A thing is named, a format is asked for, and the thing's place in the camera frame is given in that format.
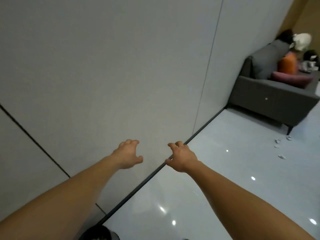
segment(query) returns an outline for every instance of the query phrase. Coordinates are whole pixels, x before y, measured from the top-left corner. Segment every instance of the person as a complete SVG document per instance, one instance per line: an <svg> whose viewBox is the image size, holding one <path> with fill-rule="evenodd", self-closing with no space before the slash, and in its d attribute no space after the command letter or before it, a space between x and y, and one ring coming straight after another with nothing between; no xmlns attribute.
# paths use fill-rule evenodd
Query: person
<svg viewBox="0 0 320 240"><path fill-rule="evenodd" d="M143 162L136 156L138 144L121 142L110 156L8 216L0 223L0 239L73 239L112 175ZM168 146L172 160L166 164L197 183L232 239L314 239L273 206L198 161L188 145L178 141Z"/></svg>

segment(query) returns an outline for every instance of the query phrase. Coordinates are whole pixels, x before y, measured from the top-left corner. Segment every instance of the hand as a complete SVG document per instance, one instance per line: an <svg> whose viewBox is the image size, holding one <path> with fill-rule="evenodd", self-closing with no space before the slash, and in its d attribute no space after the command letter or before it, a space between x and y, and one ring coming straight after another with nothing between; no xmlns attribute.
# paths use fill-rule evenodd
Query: hand
<svg viewBox="0 0 320 240"><path fill-rule="evenodd" d="M168 146L172 150L172 160L166 159L166 164L172 167L175 171L185 173L188 164L198 161L197 156L191 151L188 145L184 145L182 141L169 143Z"/></svg>
<svg viewBox="0 0 320 240"><path fill-rule="evenodd" d="M138 140L126 140L120 143L119 147L110 155L118 165L119 169L132 168L143 162L143 156L136 156Z"/></svg>

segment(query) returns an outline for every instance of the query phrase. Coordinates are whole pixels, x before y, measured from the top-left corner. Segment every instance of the black sofa leg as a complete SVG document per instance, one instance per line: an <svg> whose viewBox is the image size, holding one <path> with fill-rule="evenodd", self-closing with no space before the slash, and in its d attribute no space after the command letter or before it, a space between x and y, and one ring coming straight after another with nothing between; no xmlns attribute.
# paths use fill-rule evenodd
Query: black sofa leg
<svg viewBox="0 0 320 240"><path fill-rule="evenodd" d="M287 136L290 135L290 132L292 131L294 127L291 125L288 125L288 132L287 132Z"/></svg>

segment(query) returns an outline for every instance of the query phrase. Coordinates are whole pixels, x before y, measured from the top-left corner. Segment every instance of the gray sofa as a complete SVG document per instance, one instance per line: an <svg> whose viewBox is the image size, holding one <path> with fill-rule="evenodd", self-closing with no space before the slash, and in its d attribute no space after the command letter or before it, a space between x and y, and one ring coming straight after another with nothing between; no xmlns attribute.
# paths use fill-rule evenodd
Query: gray sofa
<svg viewBox="0 0 320 240"><path fill-rule="evenodd" d="M315 94L316 76L305 89L269 80L288 52L289 44L275 40L247 57L228 101L287 125L287 135L320 99Z"/></svg>

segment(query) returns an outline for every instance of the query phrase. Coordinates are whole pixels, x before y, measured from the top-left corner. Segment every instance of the glossy tile floor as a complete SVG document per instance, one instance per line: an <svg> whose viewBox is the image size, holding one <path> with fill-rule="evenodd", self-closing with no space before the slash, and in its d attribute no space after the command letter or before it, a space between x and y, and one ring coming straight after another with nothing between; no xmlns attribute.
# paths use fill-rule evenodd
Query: glossy tile floor
<svg viewBox="0 0 320 240"><path fill-rule="evenodd" d="M292 141L285 133L286 126L234 108L188 145L210 168L320 239L320 104L293 129ZM275 139L281 139L280 148ZM192 179L168 166L104 225L121 240L231 239Z"/></svg>

